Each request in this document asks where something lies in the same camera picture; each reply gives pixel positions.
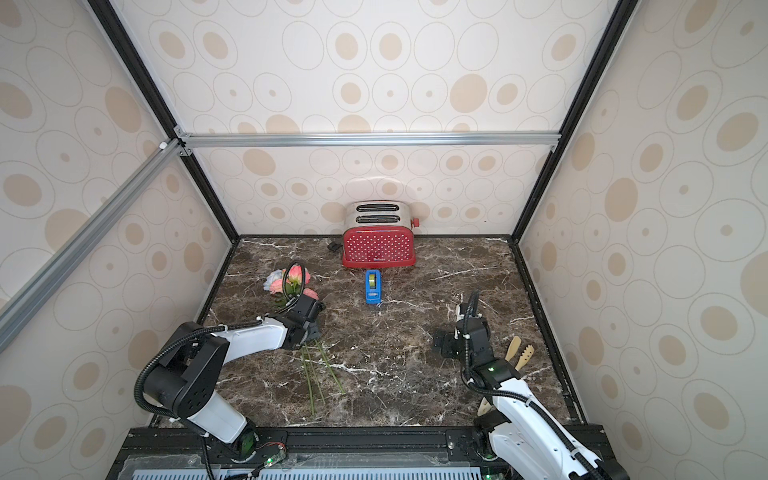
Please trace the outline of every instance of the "wooden spatula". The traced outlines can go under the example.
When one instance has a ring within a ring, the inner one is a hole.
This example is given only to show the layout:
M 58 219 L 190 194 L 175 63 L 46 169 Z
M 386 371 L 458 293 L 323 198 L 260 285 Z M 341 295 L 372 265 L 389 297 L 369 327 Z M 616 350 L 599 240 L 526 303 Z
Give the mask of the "wooden spatula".
M 520 355 L 520 359 L 518 360 L 518 365 L 515 367 L 515 370 L 519 372 L 520 369 L 523 368 L 525 364 L 528 363 L 528 361 L 531 359 L 531 357 L 533 356 L 533 352 L 534 352 L 533 346 L 531 345 L 526 346 L 525 350 L 523 350 L 522 355 Z
M 520 348 L 520 344 L 522 343 L 522 340 L 519 336 L 515 335 L 515 338 L 512 339 L 512 342 L 509 344 L 509 348 L 507 349 L 507 355 L 504 357 L 504 359 L 508 362 L 512 360 L 515 355 L 518 354 L 518 349 Z
M 507 355 L 504 357 L 504 359 L 507 362 L 512 360 L 515 357 L 515 355 L 517 355 L 518 349 L 520 348 L 521 343 L 522 343 L 522 340 L 520 339 L 520 337 L 515 335 L 515 338 L 513 338 L 511 343 L 509 344 L 509 348 L 507 349 Z M 491 404 L 488 403 L 488 400 L 483 399 L 482 402 L 480 402 L 480 406 L 478 407 L 478 416 L 485 415 L 490 411 L 491 411 Z

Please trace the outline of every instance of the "red toaster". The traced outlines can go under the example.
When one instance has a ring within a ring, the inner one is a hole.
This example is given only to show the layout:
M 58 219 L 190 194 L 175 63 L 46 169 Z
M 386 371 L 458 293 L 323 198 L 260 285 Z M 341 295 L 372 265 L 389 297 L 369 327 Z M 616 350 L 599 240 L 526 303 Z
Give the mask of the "red toaster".
M 357 202 L 346 209 L 344 254 L 348 268 L 386 268 L 416 263 L 413 227 L 419 219 L 403 202 Z

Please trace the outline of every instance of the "flower stem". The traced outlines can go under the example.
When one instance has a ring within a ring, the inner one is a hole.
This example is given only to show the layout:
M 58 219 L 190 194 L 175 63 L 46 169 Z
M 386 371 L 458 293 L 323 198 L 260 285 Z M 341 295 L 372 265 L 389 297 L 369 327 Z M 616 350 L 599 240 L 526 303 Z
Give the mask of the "flower stem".
M 315 399 L 312 396 L 312 383 L 310 382 L 310 369 L 306 366 L 304 359 L 304 350 L 301 350 L 301 364 L 304 367 L 304 376 L 306 377 L 306 386 L 310 389 L 310 412 L 315 415 Z
M 310 372 L 312 373 L 312 378 L 315 380 L 315 385 L 317 385 L 317 392 L 320 394 L 320 400 L 323 401 L 323 405 L 326 404 L 326 397 L 323 395 L 323 388 L 320 386 L 320 380 L 317 378 L 317 371 L 315 370 L 315 364 L 312 361 L 312 355 L 310 354 L 310 349 L 306 348 L 306 346 L 301 347 L 304 352 L 306 352 L 306 362 L 310 365 Z
M 328 356 L 326 355 L 326 348 L 323 346 L 323 344 L 319 340 L 315 340 L 315 345 L 320 350 L 320 356 L 323 358 L 323 362 L 326 364 L 326 367 L 328 368 L 328 371 L 331 372 L 331 376 L 334 380 L 336 380 L 336 384 L 339 386 L 339 391 L 342 393 L 342 395 L 346 395 L 346 391 L 344 390 L 344 387 L 341 386 L 341 382 L 339 379 L 336 378 L 336 374 L 333 373 L 333 368 L 331 368 L 330 362 L 328 361 Z

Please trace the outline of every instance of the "patterned wallpaper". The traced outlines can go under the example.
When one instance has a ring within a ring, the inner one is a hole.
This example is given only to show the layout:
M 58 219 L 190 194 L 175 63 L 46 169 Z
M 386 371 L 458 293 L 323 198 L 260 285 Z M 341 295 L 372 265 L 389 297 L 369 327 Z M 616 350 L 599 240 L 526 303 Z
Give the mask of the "patterned wallpaper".
M 548 145 L 200 148 L 240 234 L 341 234 L 346 205 L 400 200 L 416 233 L 507 234 Z
M 557 130 L 615 0 L 113 0 L 184 130 Z
M 522 242 L 632 478 L 768 472 L 768 2 L 648 0 Z
M 229 248 L 179 160 L 0 354 L 0 478 L 102 480 L 138 371 L 194 320 Z
M 164 138 L 88 12 L 0 2 L 0 308 Z

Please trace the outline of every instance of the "marble countertop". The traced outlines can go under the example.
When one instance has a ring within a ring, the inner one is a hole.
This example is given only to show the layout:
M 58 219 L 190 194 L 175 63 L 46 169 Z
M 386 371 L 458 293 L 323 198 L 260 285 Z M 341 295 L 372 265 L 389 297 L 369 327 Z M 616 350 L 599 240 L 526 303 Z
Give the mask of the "marble countertop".
M 507 243 L 498 238 L 417 237 L 417 262 L 382 269 L 379 306 L 364 298 L 364 270 L 346 269 L 326 238 L 244 239 L 209 311 L 206 325 L 241 323 L 274 311 L 263 290 L 273 270 L 305 264 L 326 304 L 319 325 L 330 368 L 311 344 L 315 413 L 300 351 L 237 359 L 221 372 L 217 391 L 261 426 L 469 425 L 481 397 L 459 380 L 458 360 L 431 351 L 432 334 L 452 329 L 456 305 L 481 290 L 492 345 L 503 356 L 514 335 L 535 348 L 521 374 L 552 415 L 568 422 L 560 383 L 531 312 Z

